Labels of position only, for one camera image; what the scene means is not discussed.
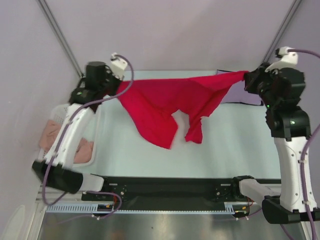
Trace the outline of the red t shirt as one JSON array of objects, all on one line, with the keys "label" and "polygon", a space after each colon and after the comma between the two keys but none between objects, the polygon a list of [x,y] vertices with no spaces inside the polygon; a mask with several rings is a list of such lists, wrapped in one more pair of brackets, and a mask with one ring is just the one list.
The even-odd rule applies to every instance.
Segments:
[{"label": "red t shirt", "polygon": [[186,142],[201,144],[202,118],[209,117],[245,71],[189,78],[142,79],[118,97],[137,131],[148,142],[170,149],[178,131],[173,114],[188,115]]}]

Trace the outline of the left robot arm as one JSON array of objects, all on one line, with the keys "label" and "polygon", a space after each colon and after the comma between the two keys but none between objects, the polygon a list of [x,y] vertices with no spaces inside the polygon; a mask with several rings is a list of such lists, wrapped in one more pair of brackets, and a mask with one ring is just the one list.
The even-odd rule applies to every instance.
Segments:
[{"label": "left robot arm", "polygon": [[50,149],[41,160],[35,160],[32,170],[42,182],[42,193],[46,188],[62,191],[64,194],[93,192],[100,200],[110,196],[111,188],[104,184],[103,177],[81,173],[73,169],[75,158],[84,147],[94,150],[84,137],[87,125],[99,114],[99,106],[120,95],[117,92],[130,66],[121,56],[114,57],[110,64],[91,61],[85,66],[85,75],[71,92],[61,128]]}]

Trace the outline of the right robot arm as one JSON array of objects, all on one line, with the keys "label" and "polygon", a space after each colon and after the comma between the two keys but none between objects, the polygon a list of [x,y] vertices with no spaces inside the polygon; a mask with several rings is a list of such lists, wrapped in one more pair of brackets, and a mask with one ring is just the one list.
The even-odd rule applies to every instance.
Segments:
[{"label": "right robot arm", "polygon": [[234,177],[231,196],[245,197],[261,208],[270,224],[319,221],[320,209],[313,197],[309,176],[308,151],[311,140],[308,114],[298,105],[306,87],[305,75],[293,67],[270,69],[262,63],[244,75],[245,91],[256,94],[266,107],[266,124],[277,149],[281,191],[276,192],[252,176]]}]

